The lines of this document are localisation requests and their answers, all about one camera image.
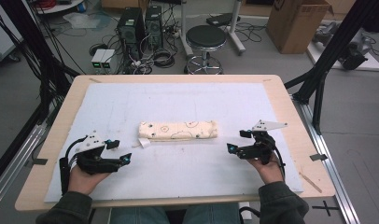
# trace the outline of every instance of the wooden tabletop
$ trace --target wooden tabletop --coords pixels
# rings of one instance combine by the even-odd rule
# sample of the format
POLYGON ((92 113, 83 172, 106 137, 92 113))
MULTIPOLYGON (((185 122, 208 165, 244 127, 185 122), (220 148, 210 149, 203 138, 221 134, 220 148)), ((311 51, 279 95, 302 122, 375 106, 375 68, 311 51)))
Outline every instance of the wooden tabletop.
MULTIPOLYGON (((15 203, 19 211, 48 210, 54 203, 44 203, 44 198, 52 179, 53 169, 59 152, 67 138, 70 127, 82 104, 87 88, 92 83, 262 83, 266 90, 277 120, 289 123, 281 132, 285 137, 291 157, 295 163, 304 191, 303 198, 329 197, 335 194, 334 186, 321 161, 312 161, 316 149, 302 120, 292 103, 279 76, 275 75, 224 75, 224 76, 80 76, 74 80, 62 108, 54 121, 49 135, 41 148, 38 158, 48 159, 46 165, 34 165, 21 194, 15 203)), ((175 205, 189 203, 249 202, 259 199, 258 195, 229 197, 197 197, 152 200, 121 200, 94 202, 94 207, 175 205)))

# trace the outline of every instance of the black metal pole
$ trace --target black metal pole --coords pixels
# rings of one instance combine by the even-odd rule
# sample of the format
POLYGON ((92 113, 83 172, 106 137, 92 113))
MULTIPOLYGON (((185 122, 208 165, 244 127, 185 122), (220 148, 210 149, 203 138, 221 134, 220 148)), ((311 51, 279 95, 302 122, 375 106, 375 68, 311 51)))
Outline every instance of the black metal pole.
POLYGON ((294 100, 301 104, 308 104, 309 98, 316 91, 312 123, 318 134, 321 134, 319 124, 327 74, 361 28, 364 21, 374 12, 378 3, 379 0, 357 0, 320 55, 315 66, 309 72, 285 84, 285 87, 289 89, 303 82, 300 90, 293 94, 294 100))

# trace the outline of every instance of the hand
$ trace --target hand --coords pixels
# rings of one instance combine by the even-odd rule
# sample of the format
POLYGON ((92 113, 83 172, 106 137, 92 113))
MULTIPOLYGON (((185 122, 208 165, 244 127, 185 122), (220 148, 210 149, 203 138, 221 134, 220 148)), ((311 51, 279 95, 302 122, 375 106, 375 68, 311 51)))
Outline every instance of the hand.
POLYGON ((261 160, 251 159, 247 161, 257 169, 265 184, 284 181, 278 159, 274 153, 272 153, 269 163, 265 165, 262 165, 261 160))
POLYGON ((110 173, 90 175, 83 172, 78 166, 75 166, 71 170, 68 191, 76 191, 89 195, 93 192, 96 186, 109 175, 110 173))

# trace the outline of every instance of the black stool seat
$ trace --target black stool seat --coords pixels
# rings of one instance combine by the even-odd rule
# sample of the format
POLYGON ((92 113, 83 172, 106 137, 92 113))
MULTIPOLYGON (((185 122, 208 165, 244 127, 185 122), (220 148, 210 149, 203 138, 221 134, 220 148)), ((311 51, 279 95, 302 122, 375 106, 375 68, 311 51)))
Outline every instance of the black stool seat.
POLYGON ((216 26, 199 25, 190 28, 186 38, 191 47, 214 49, 222 46, 227 37, 224 31, 216 26))

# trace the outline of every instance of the stool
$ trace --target stool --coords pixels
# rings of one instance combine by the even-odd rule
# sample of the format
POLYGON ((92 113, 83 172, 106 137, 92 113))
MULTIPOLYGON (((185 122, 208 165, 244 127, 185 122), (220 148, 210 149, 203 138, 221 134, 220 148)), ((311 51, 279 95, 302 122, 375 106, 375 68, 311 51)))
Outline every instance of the stool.
POLYGON ((210 57, 210 51, 224 46, 227 37, 225 32, 216 26, 200 25, 190 28, 186 34, 186 40, 190 47, 202 51, 202 56, 194 56, 187 61, 184 73, 222 74, 221 63, 210 57))

